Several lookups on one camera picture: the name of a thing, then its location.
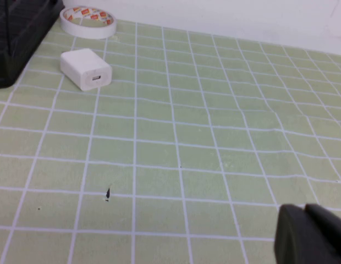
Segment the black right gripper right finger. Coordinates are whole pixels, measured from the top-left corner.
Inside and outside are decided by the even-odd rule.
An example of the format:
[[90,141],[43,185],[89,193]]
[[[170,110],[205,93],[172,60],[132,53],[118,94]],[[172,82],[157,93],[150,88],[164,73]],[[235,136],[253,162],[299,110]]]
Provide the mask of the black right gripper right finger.
[[341,218],[318,204],[307,204],[305,212],[341,258]]

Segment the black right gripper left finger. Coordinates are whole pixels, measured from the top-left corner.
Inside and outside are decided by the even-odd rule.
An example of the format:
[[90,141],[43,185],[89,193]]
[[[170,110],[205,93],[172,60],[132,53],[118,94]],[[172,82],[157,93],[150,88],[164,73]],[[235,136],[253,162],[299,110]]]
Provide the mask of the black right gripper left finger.
[[276,263],[341,263],[305,208],[292,204],[279,209],[274,255]]

